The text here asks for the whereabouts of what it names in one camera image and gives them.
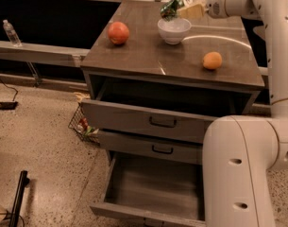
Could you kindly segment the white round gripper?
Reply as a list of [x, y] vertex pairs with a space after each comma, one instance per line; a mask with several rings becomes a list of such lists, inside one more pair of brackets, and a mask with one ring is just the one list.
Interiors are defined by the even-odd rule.
[[[212, 18], [226, 18], [226, 0], [207, 0], [208, 14]], [[195, 4], [178, 11], [178, 16], [185, 19], [199, 19], [205, 14], [204, 7], [201, 4]]]

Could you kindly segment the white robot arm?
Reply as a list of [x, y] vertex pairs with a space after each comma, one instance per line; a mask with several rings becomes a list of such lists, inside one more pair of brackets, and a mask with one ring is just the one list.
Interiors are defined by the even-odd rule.
[[207, 227], [276, 227], [266, 172], [288, 168], [288, 0], [189, 0], [182, 17], [241, 16], [263, 22], [271, 115], [226, 116], [203, 143]]

